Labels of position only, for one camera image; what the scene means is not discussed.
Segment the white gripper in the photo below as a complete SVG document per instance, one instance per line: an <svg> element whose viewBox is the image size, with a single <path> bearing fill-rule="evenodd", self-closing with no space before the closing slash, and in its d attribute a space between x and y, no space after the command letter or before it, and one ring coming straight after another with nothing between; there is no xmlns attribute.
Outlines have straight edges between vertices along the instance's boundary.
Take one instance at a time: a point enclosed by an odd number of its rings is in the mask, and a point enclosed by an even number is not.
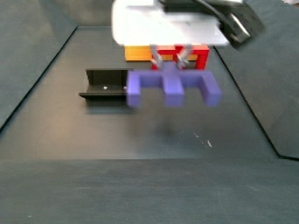
<svg viewBox="0 0 299 224"><path fill-rule="evenodd" d="M158 69L163 67L158 46L185 45L177 54L177 66L185 69L191 45L226 46L230 43L214 16L193 12L166 13L158 0L115 0L111 24L119 45L150 46Z"/></svg>

